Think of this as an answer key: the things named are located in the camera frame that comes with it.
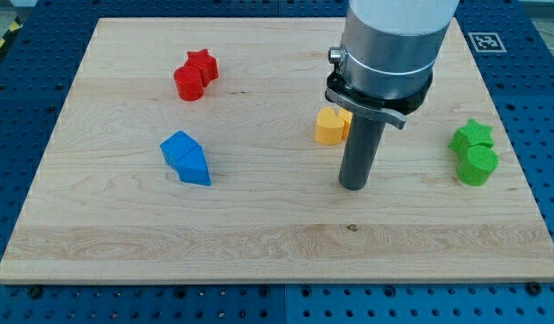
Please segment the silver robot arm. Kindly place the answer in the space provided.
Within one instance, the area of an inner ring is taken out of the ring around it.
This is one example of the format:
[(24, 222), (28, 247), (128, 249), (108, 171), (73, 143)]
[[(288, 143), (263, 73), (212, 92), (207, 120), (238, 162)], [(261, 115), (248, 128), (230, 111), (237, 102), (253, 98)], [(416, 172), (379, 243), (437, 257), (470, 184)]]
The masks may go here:
[(424, 101), (458, 0), (350, 0), (325, 97), (402, 129)]

